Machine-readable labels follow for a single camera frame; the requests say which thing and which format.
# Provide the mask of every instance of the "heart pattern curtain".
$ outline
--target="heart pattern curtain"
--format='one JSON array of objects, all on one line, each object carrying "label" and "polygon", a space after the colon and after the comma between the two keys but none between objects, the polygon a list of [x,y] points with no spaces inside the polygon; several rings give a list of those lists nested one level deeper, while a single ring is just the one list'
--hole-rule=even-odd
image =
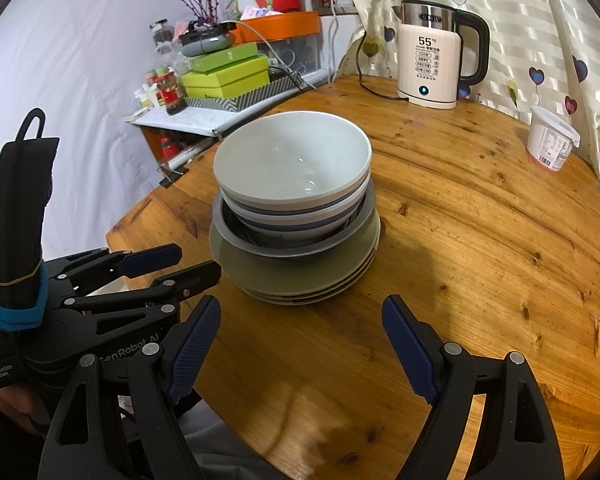
[{"label": "heart pattern curtain", "polygon": [[[398,18],[401,0],[354,0],[367,36],[360,55],[363,72],[397,77]],[[460,88],[476,100],[529,123],[530,107],[541,105],[566,120],[582,136],[575,152],[600,179],[600,19],[587,0],[425,0],[482,16],[491,32],[490,67],[480,84]],[[362,36],[362,30],[352,43]],[[471,38],[464,58],[471,61]],[[355,64],[345,57],[346,72]],[[472,73],[463,67],[462,73]]]}]

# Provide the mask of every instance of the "kettle base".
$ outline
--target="kettle base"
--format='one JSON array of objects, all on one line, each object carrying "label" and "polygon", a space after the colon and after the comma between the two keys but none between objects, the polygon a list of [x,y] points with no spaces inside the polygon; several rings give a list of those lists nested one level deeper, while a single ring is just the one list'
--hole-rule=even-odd
[{"label": "kettle base", "polygon": [[438,108],[439,110],[451,110],[456,107],[456,101],[452,101],[450,103],[440,103],[437,101],[428,101],[426,99],[421,99],[419,97],[407,94],[401,90],[398,90],[398,97],[408,97],[409,102],[415,105],[424,106],[427,108]]}]

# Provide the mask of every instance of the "kettle spout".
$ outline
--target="kettle spout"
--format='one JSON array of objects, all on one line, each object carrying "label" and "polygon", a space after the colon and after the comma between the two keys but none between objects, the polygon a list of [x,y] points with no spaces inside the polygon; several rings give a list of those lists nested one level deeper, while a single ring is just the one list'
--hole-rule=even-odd
[{"label": "kettle spout", "polygon": [[401,5],[394,5],[394,6],[393,6],[393,7],[391,7],[391,8],[394,10],[394,12],[395,12],[395,15],[396,15],[396,16],[398,16],[398,19],[399,19],[401,22],[404,22],[404,20],[403,20],[403,18],[402,18],[402,6],[401,6]]}]

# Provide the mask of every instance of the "stack of dishes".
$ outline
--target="stack of dishes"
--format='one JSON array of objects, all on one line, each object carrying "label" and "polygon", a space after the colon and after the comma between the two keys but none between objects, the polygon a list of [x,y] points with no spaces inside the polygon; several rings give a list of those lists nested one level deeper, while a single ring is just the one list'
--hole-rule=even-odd
[{"label": "stack of dishes", "polygon": [[351,286],[380,235],[371,145],[355,124],[321,112],[255,120],[219,147],[211,252],[248,294],[309,304]]}]

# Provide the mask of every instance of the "white shelf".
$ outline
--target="white shelf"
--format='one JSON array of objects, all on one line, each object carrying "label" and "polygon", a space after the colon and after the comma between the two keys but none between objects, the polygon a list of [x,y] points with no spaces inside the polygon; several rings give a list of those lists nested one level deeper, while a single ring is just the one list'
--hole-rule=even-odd
[{"label": "white shelf", "polygon": [[[327,71],[317,70],[302,76],[306,82],[318,86],[327,82]],[[278,102],[298,94],[299,90],[293,88],[282,94],[265,99],[240,112],[223,112],[221,110],[209,110],[208,108],[187,107],[175,115],[169,115],[164,106],[152,108],[142,117],[133,121],[136,126],[152,126],[154,128],[166,128],[179,132],[198,134],[207,137],[221,136],[223,132],[240,121],[251,116],[262,113],[263,110]]]}]

